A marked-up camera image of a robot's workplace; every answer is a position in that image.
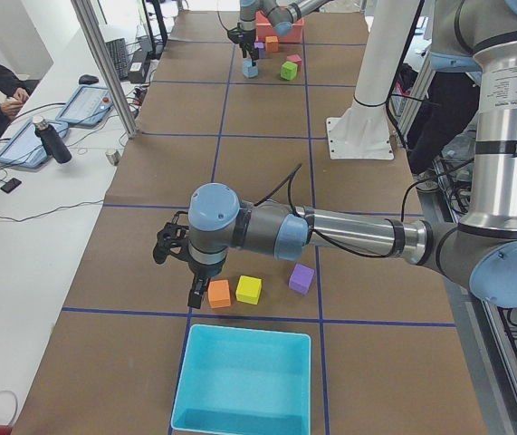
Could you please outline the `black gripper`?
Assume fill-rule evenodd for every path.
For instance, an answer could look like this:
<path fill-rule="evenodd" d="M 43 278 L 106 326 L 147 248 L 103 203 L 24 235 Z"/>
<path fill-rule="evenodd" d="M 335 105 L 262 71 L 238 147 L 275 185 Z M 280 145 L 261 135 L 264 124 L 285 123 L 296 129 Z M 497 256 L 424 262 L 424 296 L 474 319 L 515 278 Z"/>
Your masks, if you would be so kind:
<path fill-rule="evenodd" d="M 247 57 L 246 48 L 251 48 L 250 57 L 252 61 L 252 66 L 257 65 L 257 61 L 259 60 L 259 49 L 254 47 L 254 42 L 256 39 L 256 32 L 241 32 L 239 38 L 239 44 L 242 51 L 243 58 Z"/>
<path fill-rule="evenodd" d="M 189 265 L 189 268 L 194 274 L 194 278 L 188 293 L 187 306 L 193 309 L 200 309 L 208 289 L 208 280 L 221 273 L 222 264 L 206 265 L 194 262 Z"/>

